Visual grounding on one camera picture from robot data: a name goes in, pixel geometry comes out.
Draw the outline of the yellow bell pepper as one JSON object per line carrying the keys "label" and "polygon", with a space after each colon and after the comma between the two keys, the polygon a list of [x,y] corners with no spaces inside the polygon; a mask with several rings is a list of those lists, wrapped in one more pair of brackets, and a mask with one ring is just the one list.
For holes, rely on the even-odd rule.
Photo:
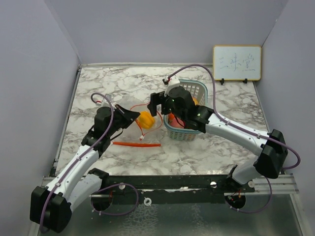
{"label": "yellow bell pepper", "polygon": [[137,118],[137,123],[142,129],[151,129],[155,124],[155,119],[147,111],[140,112],[140,116]]}

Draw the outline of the pink peach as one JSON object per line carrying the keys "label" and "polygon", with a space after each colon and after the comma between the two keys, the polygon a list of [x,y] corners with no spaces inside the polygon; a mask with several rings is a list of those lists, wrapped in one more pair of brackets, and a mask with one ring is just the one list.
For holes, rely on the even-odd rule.
{"label": "pink peach", "polygon": [[185,124],[179,118],[174,117],[172,120],[169,120],[169,125],[174,128],[184,128]]}

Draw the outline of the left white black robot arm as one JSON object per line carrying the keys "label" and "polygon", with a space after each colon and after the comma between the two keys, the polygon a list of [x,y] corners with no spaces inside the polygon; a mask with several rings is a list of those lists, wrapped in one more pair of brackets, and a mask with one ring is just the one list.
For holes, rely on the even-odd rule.
{"label": "left white black robot arm", "polygon": [[140,116],[120,105],[100,107],[94,124],[83,138],[72,160],[46,186],[31,193],[30,220],[56,233],[68,225],[74,210],[92,193],[103,194],[109,182],[97,174],[86,174],[111,144],[111,136],[128,128]]}

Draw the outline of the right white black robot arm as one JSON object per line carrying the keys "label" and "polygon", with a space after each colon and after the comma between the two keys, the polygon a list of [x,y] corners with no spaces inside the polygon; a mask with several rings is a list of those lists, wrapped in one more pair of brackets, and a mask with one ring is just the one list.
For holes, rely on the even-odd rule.
{"label": "right white black robot arm", "polygon": [[196,105],[189,91],[182,86],[168,92],[152,93],[148,109],[152,116],[161,106],[164,115],[172,113],[184,123],[186,129],[217,135],[251,151],[256,157],[242,165],[236,165],[229,172],[226,187],[238,192],[244,184],[258,177],[277,179],[288,151],[284,146],[282,132],[255,131],[244,125],[232,123],[206,106]]}

